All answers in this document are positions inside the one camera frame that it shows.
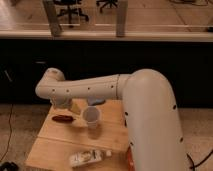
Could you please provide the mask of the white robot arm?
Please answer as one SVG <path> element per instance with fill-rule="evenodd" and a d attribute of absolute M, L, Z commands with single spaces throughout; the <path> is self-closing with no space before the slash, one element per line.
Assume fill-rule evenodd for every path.
<path fill-rule="evenodd" d="M 190 171 L 175 95 L 168 79 L 153 69 L 68 81 L 49 68 L 36 95 L 57 107 L 73 98 L 123 103 L 135 171 Z"/>

